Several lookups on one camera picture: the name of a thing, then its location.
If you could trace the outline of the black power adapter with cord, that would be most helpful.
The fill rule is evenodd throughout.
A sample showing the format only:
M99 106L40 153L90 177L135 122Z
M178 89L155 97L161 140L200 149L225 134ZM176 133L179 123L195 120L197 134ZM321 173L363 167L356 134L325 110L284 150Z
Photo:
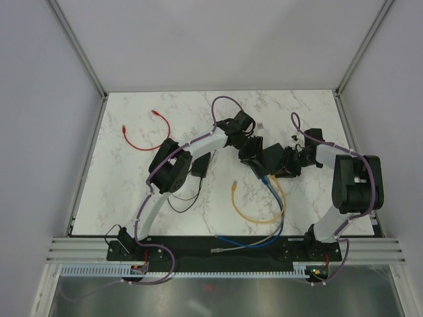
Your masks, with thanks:
M215 151L212 152L212 153L211 152L208 152L208 153L202 155L200 158L197 158L192 163L192 167L190 168L190 170L188 172L193 177L197 177L197 178L200 179L199 184L198 184L198 191L197 191L197 193L193 197L191 197L189 199L185 199L185 198L182 199L181 197L178 197L178 196L175 196L174 194L172 194L173 197L175 197L175 198L177 198L179 200L182 200L182 201L190 201L191 202L191 204L188 207L186 207L185 209L178 210L178 209L176 209L172 205L171 201L169 199L167 199L167 203L169 204L169 207L174 212L180 213L180 214L181 213L185 213L189 209L191 209L194 206L194 204L197 202L197 200L198 200L198 198L200 196L201 190L202 190L203 181L206 178L206 175L207 175L207 172L208 172L208 169L209 169L210 162L212 161L212 159L214 158L214 156L215 156Z

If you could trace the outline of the black network switch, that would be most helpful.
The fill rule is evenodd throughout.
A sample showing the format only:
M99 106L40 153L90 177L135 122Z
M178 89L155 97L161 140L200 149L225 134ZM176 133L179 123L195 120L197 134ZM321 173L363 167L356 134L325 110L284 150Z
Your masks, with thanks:
M275 169L277 169L278 163L282 158L283 152L284 148L279 143L273 144L263 150L262 154L266 156L267 164L269 166L268 174L273 173Z

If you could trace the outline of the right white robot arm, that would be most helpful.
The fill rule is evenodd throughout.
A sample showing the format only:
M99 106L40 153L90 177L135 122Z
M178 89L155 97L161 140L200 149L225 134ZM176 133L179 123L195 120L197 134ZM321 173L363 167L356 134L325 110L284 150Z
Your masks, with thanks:
M303 255L318 260L326 253L325 244L338 242L353 221L382 207L381 161L375 155L361 155L326 142L320 128L308 129L302 135L303 149L285 147L272 175L295 178L301 175L302 168L312 165L332 169L332 205L320 221L309 227L302 244Z

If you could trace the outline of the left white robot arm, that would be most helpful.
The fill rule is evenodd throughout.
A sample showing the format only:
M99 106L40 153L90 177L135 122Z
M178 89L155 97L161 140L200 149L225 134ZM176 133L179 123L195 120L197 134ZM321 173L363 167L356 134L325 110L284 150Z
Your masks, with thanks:
M241 163L251 168L258 178L274 169L277 163L270 149L263 148L263 138L248 136L245 129L251 119L226 119L217 122L212 132L181 145L166 139L149 167L147 197L128 225L122 227L118 239L108 246L108 261L138 260L143 256L145 240L151 226L168 197L185 183L191 162L208 152L234 147Z

